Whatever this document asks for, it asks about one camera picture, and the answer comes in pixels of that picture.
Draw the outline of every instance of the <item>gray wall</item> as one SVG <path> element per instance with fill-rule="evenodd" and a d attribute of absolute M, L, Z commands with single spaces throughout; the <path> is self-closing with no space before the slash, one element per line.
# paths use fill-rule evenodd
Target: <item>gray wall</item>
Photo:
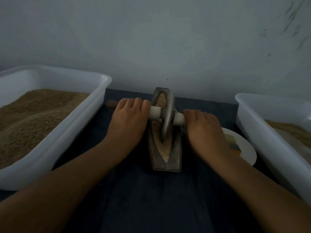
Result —
<path fill-rule="evenodd" d="M 109 74 L 110 88 L 311 99 L 311 0 L 0 0 L 0 70 Z"/>

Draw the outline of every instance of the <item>hand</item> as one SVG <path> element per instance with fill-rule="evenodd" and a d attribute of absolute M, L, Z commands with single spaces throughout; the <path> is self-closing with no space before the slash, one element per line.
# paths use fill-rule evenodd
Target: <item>hand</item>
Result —
<path fill-rule="evenodd" d="M 150 113 L 150 101 L 122 99 L 112 115 L 104 141 L 128 155 L 141 141 Z"/>
<path fill-rule="evenodd" d="M 184 110 L 184 115 L 190 144 L 203 160 L 209 155 L 230 152 L 216 116 L 200 110 Z"/>

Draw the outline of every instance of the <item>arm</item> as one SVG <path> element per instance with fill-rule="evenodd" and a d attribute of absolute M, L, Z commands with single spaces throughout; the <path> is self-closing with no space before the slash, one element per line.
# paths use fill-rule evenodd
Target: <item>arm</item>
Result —
<path fill-rule="evenodd" d="M 194 110 L 184 115 L 194 151 L 235 190 L 265 232 L 310 232 L 311 208 L 233 154 L 214 115 Z"/>
<path fill-rule="evenodd" d="M 122 99 L 104 140 L 0 203 L 0 232 L 60 232 L 85 195 L 140 142 L 150 102 Z"/>

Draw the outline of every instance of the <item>white plastic tub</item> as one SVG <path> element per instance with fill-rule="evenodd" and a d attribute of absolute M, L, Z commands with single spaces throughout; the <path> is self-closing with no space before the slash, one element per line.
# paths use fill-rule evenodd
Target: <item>white plastic tub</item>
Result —
<path fill-rule="evenodd" d="M 105 74 L 49 66 L 22 66 L 0 72 L 0 107 L 36 89 L 90 94 L 29 154 L 0 170 L 0 189 L 19 190 L 49 172 L 103 104 L 111 81 Z"/>
<path fill-rule="evenodd" d="M 237 125 L 280 184 L 311 206 L 311 165 L 264 120 L 294 123 L 311 131 L 311 102 L 256 94 L 237 94 Z"/>

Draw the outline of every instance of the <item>plate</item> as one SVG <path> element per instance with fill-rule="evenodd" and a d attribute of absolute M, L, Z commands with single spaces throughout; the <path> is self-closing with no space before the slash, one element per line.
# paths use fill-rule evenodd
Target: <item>plate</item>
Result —
<path fill-rule="evenodd" d="M 235 138 L 235 141 L 241 150 L 240 157 L 253 166 L 257 160 L 257 153 L 251 143 L 234 131 L 226 128 L 222 128 L 222 130 L 225 134 L 231 135 Z"/>

